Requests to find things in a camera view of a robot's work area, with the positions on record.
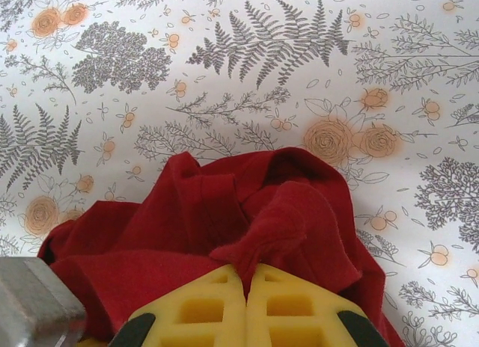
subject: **fern print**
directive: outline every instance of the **fern print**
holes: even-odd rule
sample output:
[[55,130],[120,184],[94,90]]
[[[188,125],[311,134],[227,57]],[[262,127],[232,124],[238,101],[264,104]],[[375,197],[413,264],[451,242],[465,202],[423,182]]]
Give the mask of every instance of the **fern print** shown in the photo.
[[69,132],[68,108],[60,125],[56,126],[53,118],[38,104],[36,106],[40,115],[38,126],[16,105],[13,107],[13,124],[8,123],[4,115],[0,116],[0,178],[13,170],[7,189],[24,176],[22,187],[26,190],[38,174],[52,166],[56,166],[61,175],[68,157],[74,165],[77,164],[80,155],[77,144],[82,122]]
[[276,0],[284,11],[284,17],[275,19],[272,14],[245,3],[245,11],[251,26],[230,12],[233,34],[227,33],[219,22],[215,26],[216,43],[204,38],[204,47],[197,46],[188,64],[213,67],[217,74],[227,66],[228,76],[239,70],[239,80],[244,81],[251,70],[260,66],[256,79],[260,87],[274,70],[279,71],[278,84],[284,85],[295,69],[320,58],[329,66],[329,57],[337,47],[347,55],[349,41],[341,31],[342,11],[327,28],[326,11],[317,0],[317,11],[312,19],[303,16],[302,10],[282,0]]
[[45,86],[43,91],[51,91],[51,90],[59,90],[59,91],[67,91],[73,98],[73,101],[76,105],[76,98],[73,94],[70,87],[68,87],[67,83],[65,82],[68,78],[66,67],[61,64],[57,63],[54,67],[51,67],[49,64],[49,59],[42,55],[41,61],[39,64],[36,64],[32,61],[30,57],[22,54],[18,58],[15,55],[11,55],[5,58],[5,66],[9,67],[20,67],[20,73],[23,75],[27,75],[29,73],[32,74],[33,82],[36,82],[38,79],[47,79],[52,80],[53,83],[48,84]]
[[0,235],[0,257],[18,255],[22,252],[15,236]]
[[9,194],[0,197],[0,226],[5,226],[7,218],[13,216],[13,209],[16,207],[15,199]]
[[453,39],[434,30],[434,24],[409,14],[397,18],[391,29],[399,32],[392,39],[394,54],[370,41],[353,47],[352,52],[358,55],[358,82],[390,84],[391,90],[401,93],[419,90],[442,77],[456,87],[479,82],[479,54],[473,54],[479,46],[478,31],[457,31],[458,43],[452,43]]

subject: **red fabric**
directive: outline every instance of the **red fabric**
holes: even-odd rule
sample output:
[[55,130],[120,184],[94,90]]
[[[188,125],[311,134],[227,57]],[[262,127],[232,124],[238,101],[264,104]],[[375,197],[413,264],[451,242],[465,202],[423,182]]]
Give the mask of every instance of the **red fabric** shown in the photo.
[[304,150],[169,159],[142,204],[98,202],[55,228],[39,257],[86,306],[87,333],[111,339],[134,310],[232,263],[248,292],[263,262],[347,297],[392,347],[385,275],[356,237],[347,184]]

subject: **botanical pattern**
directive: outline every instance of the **botanical pattern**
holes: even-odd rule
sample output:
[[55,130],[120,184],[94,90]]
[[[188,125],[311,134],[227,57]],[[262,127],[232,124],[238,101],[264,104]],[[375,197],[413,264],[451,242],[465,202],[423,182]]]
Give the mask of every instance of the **botanical pattern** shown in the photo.
[[299,147],[347,181],[405,345],[470,346],[476,1],[0,0],[0,257],[175,154]]

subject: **orange flower print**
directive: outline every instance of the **orange flower print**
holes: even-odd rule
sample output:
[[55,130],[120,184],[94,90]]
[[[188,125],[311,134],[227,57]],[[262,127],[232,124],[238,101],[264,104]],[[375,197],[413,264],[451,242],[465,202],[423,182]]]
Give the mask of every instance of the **orange flower print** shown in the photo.
[[447,265],[449,262],[449,250],[444,245],[434,245],[431,242],[431,249],[430,251],[425,250],[418,250],[423,254],[428,255],[427,260],[425,260],[422,264],[419,265],[418,268],[423,268],[429,265],[431,262],[436,266],[444,266]]
[[67,222],[70,220],[78,220],[78,218],[82,216],[84,212],[85,212],[84,210],[80,210],[80,209],[68,210],[67,212],[60,214],[58,223],[63,224],[64,222]]
[[14,39],[10,39],[9,41],[7,41],[7,46],[5,47],[5,50],[7,52],[12,52],[14,51],[18,46],[18,43],[16,42],[16,40]]
[[32,235],[43,236],[58,223],[58,205],[48,196],[31,201],[25,212],[25,229]]
[[94,179],[91,175],[80,177],[80,180],[76,183],[76,189],[80,192],[90,192],[93,188]]
[[55,8],[42,10],[31,24],[31,30],[36,37],[48,37],[55,33],[60,24],[61,15]]
[[85,18],[87,17],[87,13],[88,13],[88,9],[86,5],[83,5],[83,4],[72,5],[64,13],[62,17],[62,21],[66,25],[77,25],[85,20]]
[[373,158],[390,156],[396,149],[397,139],[391,128],[372,127],[353,136],[353,143],[362,153]]
[[379,88],[369,91],[366,89],[364,90],[366,93],[361,98],[360,102],[362,102],[366,110],[385,107],[385,104],[388,102],[388,92],[386,90]]
[[319,121],[306,132],[304,143],[313,155],[338,166],[348,157],[352,137],[350,129],[340,121]]

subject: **yellow foam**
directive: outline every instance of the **yellow foam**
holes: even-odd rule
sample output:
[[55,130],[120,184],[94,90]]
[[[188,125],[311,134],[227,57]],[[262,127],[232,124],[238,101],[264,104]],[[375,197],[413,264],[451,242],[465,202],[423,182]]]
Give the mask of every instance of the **yellow foam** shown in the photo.
[[231,265],[181,286],[145,305],[156,316],[143,347],[244,347],[245,298]]

